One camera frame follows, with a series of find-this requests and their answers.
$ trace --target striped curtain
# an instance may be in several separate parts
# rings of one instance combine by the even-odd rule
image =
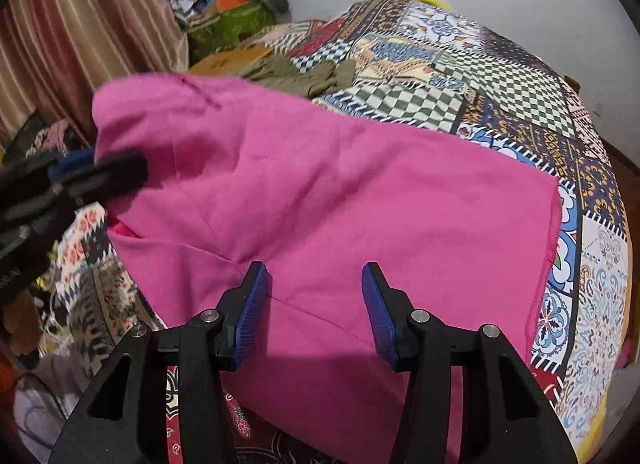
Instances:
[[[0,141],[38,108],[94,141],[95,90],[133,72],[188,68],[168,0],[10,0],[0,10]]]

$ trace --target wire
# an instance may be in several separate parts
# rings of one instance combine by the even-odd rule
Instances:
[[[59,336],[50,331],[51,327],[55,327],[59,332],[62,331],[62,325],[60,325],[56,319],[56,313],[53,311],[53,301],[56,299],[57,295],[57,290],[55,290],[55,288],[51,288],[49,291],[49,314],[47,314],[47,319],[45,320],[42,328],[56,343],[58,343],[60,348],[65,348],[73,343],[73,338],[70,339],[69,337]]]
[[[53,444],[50,444],[49,442],[37,436],[35,433],[33,433],[33,431],[31,431],[30,428],[25,429],[19,426],[17,423],[15,427],[18,429],[18,431],[20,431],[20,433],[24,434],[25,437],[28,437],[29,439],[34,441],[36,444],[40,444],[40,446],[45,447],[49,451],[53,450]]]
[[[34,372],[25,372],[21,376],[18,376],[14,381],[14,386],[12,386],[12,389],[15,390],[20,383],[20,380],[26,377],[35,379],[40,384],[40,386],[44,388],[44,391],[49,394],[49,396],[51,396],[53,402],[56,404],[56,408],[58,409],[58,412],[60,412],[60,417],[66,421],[68,419],[68,416],[65,414],[65,409],[62,407],[62,404],[58,400],[58,397],[53,393],[53,390],[51,390],[49,385],[40,376],[34,374]]]

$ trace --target floral pattern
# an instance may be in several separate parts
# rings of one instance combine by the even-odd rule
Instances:
[[[354,42],[349,52],[356,62],[354,85],[378,82],[412,87],[417,83],[453,90],[466,101],[450,133],[558,178],[561,232],[538,316],[530,368],[578,448],[602,405],[622,344],[628,263],[622,199],[587,110],[540,59],[462,16],[427,4],[407,0],[354,4],[339,18],[309,33],[289,56],[313,54],[337,38]],[[435,68],[444,55],[450,59],[447,65],[460,67],[468,60],[463,54],[467,51],[492,59],[499,70],[504,65],[509,72],[533,72],[549,83],[559,83],[562,108],[566,104],[575,134],[562,135],[553,126],[545,126],[553,121],[533,123],[519,118],[510,108],[501,108],[486,94],[490,85],[479,70],[475,76],[482,84]],[[371,117],[362,106],[335,95],[314,102],[335,112]],[[61,242],[58,259],[62,269],[56,290],[62,301],[73,299],[76,278],[83,268],[103,262],[106,254],[116,256],[96,248],[104,244],[106,249],[108,239],[104,228],[98,226],[99,210],[95,219],[96,223],[91,214],[82,216],[74,235]],[[85,227],[81,250],[77,240],[82,239]],[[103,293],[103,310],[105,318],[113,321],[114,336],[118,335],[118,323],[124,329],[130,321],[129,295],[135,289],[123,273],[116,273],[102,281],[111,289]],[[143,307],[142,294],[137,294]],[[240,462],[334,462],[239,405],[230,412]],[[168,424],[167,429],[170,462],[180,464],[179,427]]]
[[[94,267],[94,282],[104,319],[116,343],[137,322],[153,324],[140,302],[138,286],[117,257],[108,257]]]
[[[484,52],[481,27],[461,15],[428,4],[414,2],[396,32],[432,44],[452,46],[461,51]]]
[[[596,220],[583,217],[574,347],[556,403],[556,413],[574,447],[589,433],[618,358],[627,262],[626,242]]]
[[[545,356],[558,353],[569,338],[570,318],[571,310],[560,293],[547,284],[538,319],[535,349]]]

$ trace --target blue floral tile pattern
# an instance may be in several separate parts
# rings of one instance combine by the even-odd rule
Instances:
[[[609,387],[623,337],[627,246],[606,225],[582,217],[582,262],[574,346],[556,413],[580,446]]]
[[[460,123],[458,136],[500,154],[540,168],[537,156],[501,134],[484,127]],[[531,364],[544,365],[557,372],[564,362],[572,328],[574,282],[577,266],[578,199],[574,185],[558,179],[558,194],[562,206],[561,226],[556,257],[546,282],[538,329],[531,349]]]
[[[455,15],[421,2],[409,5],[396,32],[461,51],[483,52],[481,26],[462,15]]]

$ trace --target bed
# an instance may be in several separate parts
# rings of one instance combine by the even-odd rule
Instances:
[[[511,40],[409,0],[360,2],[324,25],[290,24],[253,42],[287,54],[302,71],[323,60],[354,60],[353,86],[313,100],[332,112],[454,134],[558,178],[558,250],[527,363],[586,462],[598,443],[628,325],[631,256],[609,159],[578,95]],[[106,228],[103,208],[87,206],[58,248],[56,293],[90,374],[135,322],[163,327]],[[182,461],[177,387],[177,369],[169,367],[172,464]],[[335,462],[226,399],[242,462]]]

